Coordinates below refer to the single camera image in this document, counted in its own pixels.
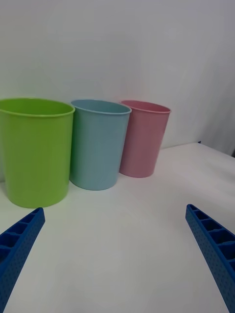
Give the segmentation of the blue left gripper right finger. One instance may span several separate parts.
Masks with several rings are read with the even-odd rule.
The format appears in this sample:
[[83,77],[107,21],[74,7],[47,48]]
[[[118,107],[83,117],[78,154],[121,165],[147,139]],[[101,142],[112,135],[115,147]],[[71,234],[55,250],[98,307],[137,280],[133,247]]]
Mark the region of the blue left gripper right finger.
[[186,221],[230,313],[235,311],[235,235],[192,204]]

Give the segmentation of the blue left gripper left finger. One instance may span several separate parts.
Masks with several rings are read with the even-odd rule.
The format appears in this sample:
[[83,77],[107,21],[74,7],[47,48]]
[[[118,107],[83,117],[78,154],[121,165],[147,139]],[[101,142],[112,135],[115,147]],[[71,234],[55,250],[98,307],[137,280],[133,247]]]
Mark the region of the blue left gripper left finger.
[[44,223],[44,209],[39,207],[0,235],[1,313]]

